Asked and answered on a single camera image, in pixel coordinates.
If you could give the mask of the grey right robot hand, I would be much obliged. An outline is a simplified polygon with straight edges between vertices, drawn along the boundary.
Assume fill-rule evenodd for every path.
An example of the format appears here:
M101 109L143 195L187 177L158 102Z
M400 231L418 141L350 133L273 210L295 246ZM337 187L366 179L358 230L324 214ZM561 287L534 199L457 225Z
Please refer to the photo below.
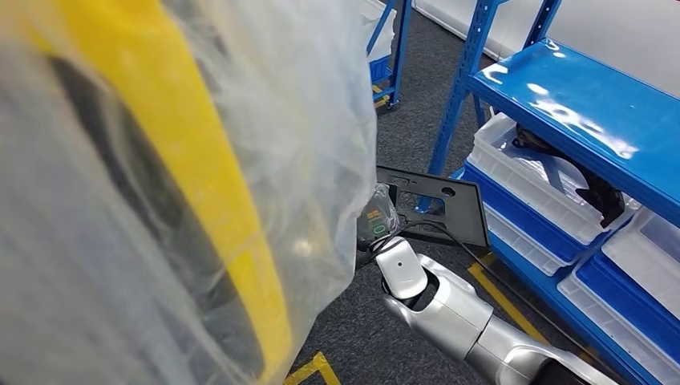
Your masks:
M357 219L357 249L366 252L374 241L390 235L399 227L399 216L390 197L390 185L377 183Z

